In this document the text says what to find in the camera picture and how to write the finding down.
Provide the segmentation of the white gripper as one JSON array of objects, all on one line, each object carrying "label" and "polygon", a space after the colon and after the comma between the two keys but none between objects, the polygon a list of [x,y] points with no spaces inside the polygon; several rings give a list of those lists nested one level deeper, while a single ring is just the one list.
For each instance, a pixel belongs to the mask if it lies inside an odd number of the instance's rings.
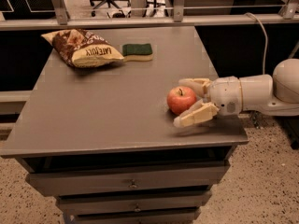
[{"label": "white gripper", "polygon": [[242,110],[241,85],[237,77],[221,77],[212,83],[208,78],[183,78],[178,84],[191,88],[199,97],[205,97],[209,92],[212,103],[197,101],[174,119],[173,124],[177,128],[212,120],[218,112],[221,116],[231,116]]}]

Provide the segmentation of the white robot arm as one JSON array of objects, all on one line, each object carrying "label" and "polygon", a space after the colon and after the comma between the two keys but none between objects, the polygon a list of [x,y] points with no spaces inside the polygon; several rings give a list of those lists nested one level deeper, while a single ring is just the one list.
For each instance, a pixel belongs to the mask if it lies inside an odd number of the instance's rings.
[{"label": "white robot arm", "polygon": [[299,115],[299,60],[280,62],[272,75],[252,77],[184,78],[179,85],[191,88],[200,100],[174,119],[176,127],[258,111],[269,116]]}]

